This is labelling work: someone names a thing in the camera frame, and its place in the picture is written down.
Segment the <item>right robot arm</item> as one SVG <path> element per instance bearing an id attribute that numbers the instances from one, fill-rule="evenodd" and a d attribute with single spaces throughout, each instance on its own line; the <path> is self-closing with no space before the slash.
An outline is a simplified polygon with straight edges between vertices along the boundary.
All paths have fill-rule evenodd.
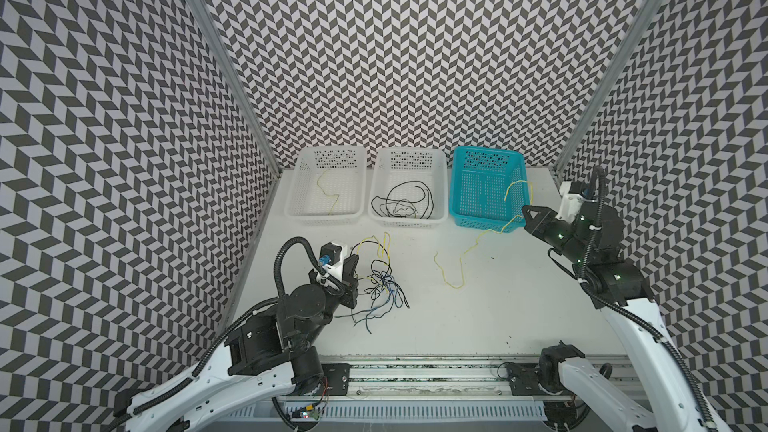
<path id="1" fill-rule="evenodd" d="M 631 399 L 565 343 L 542 350 L 540 391 L 575 397 L 614 431 L 729 430 L 674 345 L 647 278 L 623 256 L 624 226 L 607 192 L 606 172 L 596 166 L 589 181 L 570 185 L 559 211 L 523 206 L 524 229 L 549 245 L 552 258 L 570 262 L 567 275 L 619 338 L 650 405 Z"/>

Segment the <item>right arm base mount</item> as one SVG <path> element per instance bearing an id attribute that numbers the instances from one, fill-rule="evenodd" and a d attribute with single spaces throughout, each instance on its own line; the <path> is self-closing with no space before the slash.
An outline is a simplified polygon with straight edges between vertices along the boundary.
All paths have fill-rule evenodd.
<path id="1" fill-rule="evenodd" d="M 505 362 L 501 368 L 513 396 L 565 397 L 569 394 L 567 389 L 560 386 L 543 385 L 535 364 Z"/>

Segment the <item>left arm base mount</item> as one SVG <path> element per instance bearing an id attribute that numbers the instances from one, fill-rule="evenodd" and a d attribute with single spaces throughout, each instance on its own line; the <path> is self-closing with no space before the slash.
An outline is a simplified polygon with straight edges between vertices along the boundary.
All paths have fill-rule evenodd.
<path id="1" fill-rule="evenodd" d="M 346 396 L 350 385 L 351 364 L 323 363 L 322 370 L 322 376 L 312 378 L 300 389 L 300 395 L 317 398 L 327 395 Z"/>

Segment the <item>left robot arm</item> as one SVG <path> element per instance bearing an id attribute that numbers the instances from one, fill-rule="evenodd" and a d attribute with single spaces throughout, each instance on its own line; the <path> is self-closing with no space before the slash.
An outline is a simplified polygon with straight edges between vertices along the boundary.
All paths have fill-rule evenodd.
<path id="1" fill-rule="evenodd" d="M 346 245 L 315 252 L 304 237 L 287 240 L 273 265 L 276 296 L 235 319 L 179 375 L 119 393 L 105 430 L 201 431 L 253 402 L 316 391 L 324 370 L 314 343 L 339 307 L 356 307 L 358 263 Z"/>

